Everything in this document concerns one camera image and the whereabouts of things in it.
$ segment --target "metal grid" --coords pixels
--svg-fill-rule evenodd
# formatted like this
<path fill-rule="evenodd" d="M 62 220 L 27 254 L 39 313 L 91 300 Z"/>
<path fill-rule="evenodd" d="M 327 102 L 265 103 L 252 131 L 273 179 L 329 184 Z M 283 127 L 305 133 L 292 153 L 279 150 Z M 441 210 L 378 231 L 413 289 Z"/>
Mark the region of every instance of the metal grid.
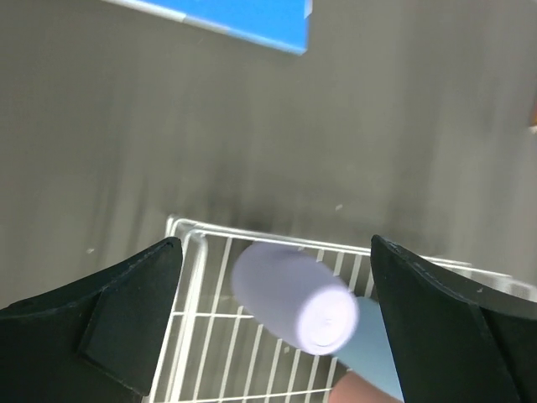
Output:
<path fill-rule="evenodd" d="M 370 249 L 289 238 L 170 217 L 166 236 L 183 241 L 185 260 L 149 403 L 326 401 L 345 367 L 277 340 L 231 295 L 229 269 L 253 241 L 303 249 L 357 295 L 374 294 Z M 534 287 L 468 263 L 425 257 L 493 288 L 537 301 Z"/>

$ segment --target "white edge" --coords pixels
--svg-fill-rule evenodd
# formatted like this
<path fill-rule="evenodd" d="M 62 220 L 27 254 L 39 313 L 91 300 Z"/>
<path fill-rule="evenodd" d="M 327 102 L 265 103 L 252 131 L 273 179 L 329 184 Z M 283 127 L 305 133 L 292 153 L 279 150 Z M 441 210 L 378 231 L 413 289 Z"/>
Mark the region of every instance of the white edge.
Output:
<path fill-rule="evenodd" d="M 143 11 L 145 13 L 151 13 L 168 19 L 174 19 L 179 22 L 183 22 L 186 18 L 185 13 L 179 11 L 170 10 L 169 8 L 155 6 L 140 0 L 104 0 L 107 3 L 117 4 L 120 6 L 132 8 L 135 10 Z"/>

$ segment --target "light blue cylinder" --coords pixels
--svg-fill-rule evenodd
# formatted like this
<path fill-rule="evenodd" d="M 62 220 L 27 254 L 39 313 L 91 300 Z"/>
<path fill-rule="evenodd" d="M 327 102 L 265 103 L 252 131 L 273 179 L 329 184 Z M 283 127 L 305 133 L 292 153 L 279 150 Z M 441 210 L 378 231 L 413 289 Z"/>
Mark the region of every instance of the light blue cylinder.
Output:
<path fill-rule="evenodd" d="M 365 297 L 358 297 L 357 302 L 359 318 L 356 331 L 334 355 L 370 384 L 395 399 L 403 400 L 380 305 Z"/>

